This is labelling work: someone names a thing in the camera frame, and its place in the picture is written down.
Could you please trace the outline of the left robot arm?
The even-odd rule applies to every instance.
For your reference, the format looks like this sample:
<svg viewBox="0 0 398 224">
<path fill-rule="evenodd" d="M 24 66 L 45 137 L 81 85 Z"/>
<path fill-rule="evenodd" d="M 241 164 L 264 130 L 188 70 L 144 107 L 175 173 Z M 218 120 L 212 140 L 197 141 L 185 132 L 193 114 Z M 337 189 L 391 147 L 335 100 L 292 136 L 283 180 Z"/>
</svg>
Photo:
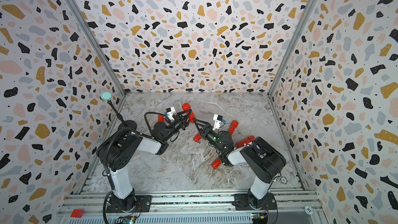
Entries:
<svg viewBox="0 0 398 224">
<path fill-rule="evenodd" d="M 111 186 L 109 196 L 105 198 L 104 213 L 117 212 L 148 212 L 152 196 L 137 197 L 130 182 L 127 165 L 136 151 L 144 151 L 155 155 L 162 155 L 174 135 L 185 130 L 194 114 L 191 109 L 175 113 L 169 108 L 167 114 L 147 112 L 147 115 L 158 115 L 169 119 L 168 122 L 158 121 L 150 128 L 150 135 L 137 131 L 137 124 L 133 120 L 124 120 L 117 114 L 121 125 L 118 130 L 104 141 L 98 148 L 96 155 L 104 167 L 103 175 L 107 177 Z"/>
</svg>

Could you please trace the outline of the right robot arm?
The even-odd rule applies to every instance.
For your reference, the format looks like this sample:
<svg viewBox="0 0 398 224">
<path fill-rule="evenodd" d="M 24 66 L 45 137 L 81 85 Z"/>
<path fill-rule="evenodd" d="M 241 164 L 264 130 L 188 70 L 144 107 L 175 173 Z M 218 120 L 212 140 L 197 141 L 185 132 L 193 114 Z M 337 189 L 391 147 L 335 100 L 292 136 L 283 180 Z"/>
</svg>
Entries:
<svg viewBox="0 0 398 224">
<path fill-rule="evenodd" d="M 269 189 L 273 181 L 282 175 L 287 164 L 284 156 L 261 137 L 250 136 L 234 143 L 232 134 L 238 127 L 235 120 L 227 131 L 218 130 L 219 120 L 215 120 L 215 125 L 198 119 L 194 119 L 193 123 L 198 130 L 194 140 L 206 140 L 218 153 L 218 158 L 211 164 L 213 169 L 221 165 L 233 167 L 246 163 L 255 174 L 254 182 L 247 193 L 234 195 L 235 208 L 257 210 L 270 207 L 273 195 Z"/>
</svg>

